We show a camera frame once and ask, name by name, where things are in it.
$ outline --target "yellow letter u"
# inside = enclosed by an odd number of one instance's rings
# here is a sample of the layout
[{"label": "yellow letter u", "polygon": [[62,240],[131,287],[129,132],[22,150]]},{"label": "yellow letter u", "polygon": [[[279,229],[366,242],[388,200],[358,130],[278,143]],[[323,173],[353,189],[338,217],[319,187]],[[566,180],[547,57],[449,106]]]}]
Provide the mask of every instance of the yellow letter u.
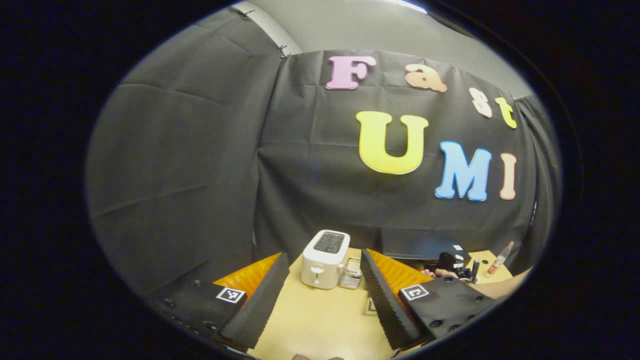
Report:
[{"label": "yellow letter u", "polygon": [[406,125],[406,154],[399,158],[390,156],[385,149],[387,124],[392,117],[378,111],[361,111],[356,114],[360,122],[360,158],[368,167],[387,174],[407,174],[422,163],[424,131],[429,126],[427,119],[404,115],[400,121]]}]

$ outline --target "colorful foam letter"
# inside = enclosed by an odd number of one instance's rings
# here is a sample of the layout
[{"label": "colorful foam letter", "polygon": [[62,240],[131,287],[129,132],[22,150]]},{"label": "colorful foam letter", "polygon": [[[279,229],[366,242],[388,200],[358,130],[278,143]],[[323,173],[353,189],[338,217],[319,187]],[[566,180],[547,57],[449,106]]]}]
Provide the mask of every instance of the colorful foam letter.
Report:
[{"label": "colorful foam letter", "polygon": [[500,105],[500,110],[502,111],[502,118],[504,119],[504,122],[506,122],[509,127],[515,129],[517,124],[516,121],[511,117],[513,108],[511,108],[511,106],[507,104],[507,100],[505,100],[503,97],[496,98],[495,102]]},{"label": "colorful foam letter", "polygon": [[364,163],[378,172],[387,174],[407,174],[414,171],[422,163],[424,148],[424,128],[429,126],[427,119],[404,115],[400,121],[406,125],[406,153],[399,158],[390,156],[385,149],[387,124],[392,117],[378,111],[361,111],[356,114],[360,122],[360,158]]},{"label": "colorful foam letter", "polygon": [[471,94],[471,98],[473,99],[471,100],[471,102],[474,104],[476,111],[480,115],[486,118],[490,118],[493,115],[493,112],[489,107],[489,103],[487,102],[486,95],[482,91],[476,88],[469,88],[469,93]]},{"label": "colorful foam letter", "polygon": [[[333,73],[331,81],[325,86],[330,90],[338,89],[357,89],[358,82],[353,81],[352,74],[356,74],[358,79],[362,80],[367,75],[367,65],[376,64],[376,59],[372,56],[332,56],[329,58],[333,62]],[[352,66],[353,63],[359,62],[358,65]]]},{"label": "colorful foam letter", "polygon": [[453,189],[455,179],[460,198],[467,194],[467,190],[473,182],[473,187],[468,192],[469,200],[485,201],[486,178],[489,174],[491,153],[484,149],[478,149],[471,164],[467,165],[467,158],[459,143],[441,142],[440,148],[444,151],[445,163],[442,184],[436,189],[436,196],[451,199],[456,193]]},{"label": "colorful foam letter", "polygon": [[514,190],[514,178],[515,178],[515,166],[516,157],[513,154],[504,152],[500,154],[502,162],[504,163],[504,180],[502,190],[500,190],[500,198],[504,200],[513,200],[516,197],[516,191]]},{"label": "colorful foam letter", "polygon": [[438,72],[431,67],[421,64],[409,64],[405,66],[404,69],[408,71],[404,78],[406,82],[413,87],[421,89],[431,88],[439,92],[447,90],[447,85],[442,82]]}]

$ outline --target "screw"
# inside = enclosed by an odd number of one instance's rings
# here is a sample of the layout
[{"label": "screw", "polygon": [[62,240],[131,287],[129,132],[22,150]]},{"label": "screw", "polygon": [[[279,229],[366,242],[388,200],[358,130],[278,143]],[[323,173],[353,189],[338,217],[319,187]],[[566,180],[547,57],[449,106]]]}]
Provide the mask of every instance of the screw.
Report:
[{"label": "screw", "polygon": [[204,327],[206,327],[207,329],[210,329],[210,330],[215,330],[216,329],[216,327],[213,325],[212,322],[202,322],[202,325],[204,325]]}]

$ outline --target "gray wall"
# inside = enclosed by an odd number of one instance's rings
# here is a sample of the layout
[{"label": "gray wall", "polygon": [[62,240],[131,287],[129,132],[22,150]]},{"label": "gray wall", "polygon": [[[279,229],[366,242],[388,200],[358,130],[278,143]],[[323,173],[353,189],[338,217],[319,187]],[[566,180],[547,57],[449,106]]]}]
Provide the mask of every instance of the gray wall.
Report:
[{"label": "gray wall", "polygon": [[[303,52],[374,49],[412,54],[451,64],[510,92],[513,97],[532,94],[525,81],[491,49],[441,25],[429,15],[404,6],[382,0],[251,0],[251,3],[272,16]],[[264,26],[263,29],[267,33],[275,31]]]}]

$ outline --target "hand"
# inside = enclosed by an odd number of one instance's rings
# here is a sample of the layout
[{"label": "hand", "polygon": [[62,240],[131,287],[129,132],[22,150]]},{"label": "hand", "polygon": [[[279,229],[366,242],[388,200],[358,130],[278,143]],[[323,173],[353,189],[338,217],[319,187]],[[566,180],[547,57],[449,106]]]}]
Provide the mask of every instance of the hand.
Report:
[{"label": "hand", "polygon": [[[308,357],[306,357],[304,355],[296,354],[296,355],[293,356],[293,359],[291,359],[291,360],[311,360],[311,359],[309,359]],[[344,359],[341,358],[341,357],[337,357],[336,356],[336,357],[332,357],[329,360],[344,360]]]},{"label": "hand", "polygon": [[458,275],[456,275],[456,273],[447,271],[447,270],[442,270],[442,269],[436,269],[434,272],[430,272],[428,269],[424,269],[424,270],[420,270],[420,272],[423,273],[424,275],[431,276],[434,279],[436,276],[441,277],[441,276],[447,276],[447,275],[451,275],[456,279],[458,278]]}]

